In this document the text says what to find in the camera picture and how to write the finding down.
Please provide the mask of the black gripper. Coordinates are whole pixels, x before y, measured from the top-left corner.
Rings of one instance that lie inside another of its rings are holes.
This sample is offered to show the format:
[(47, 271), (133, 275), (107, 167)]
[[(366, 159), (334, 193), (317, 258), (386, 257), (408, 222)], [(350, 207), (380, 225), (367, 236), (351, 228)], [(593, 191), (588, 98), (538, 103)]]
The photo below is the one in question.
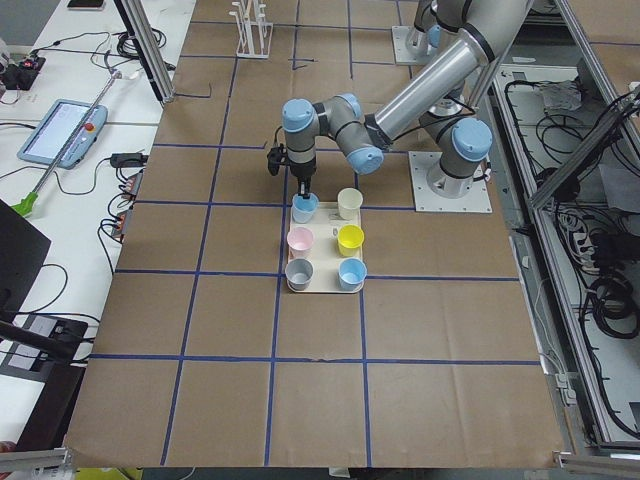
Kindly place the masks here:
[(304, 198), (310, 198), (310, 190), (309, 185), (311, 184), (311, 179), (316, 172), (316, 163), (315, 162), (306, 162), (306, 163), (292, 163), (291, 164), (291, 173), (298, 179), (299, 184), (299, 192), (298, 194)]

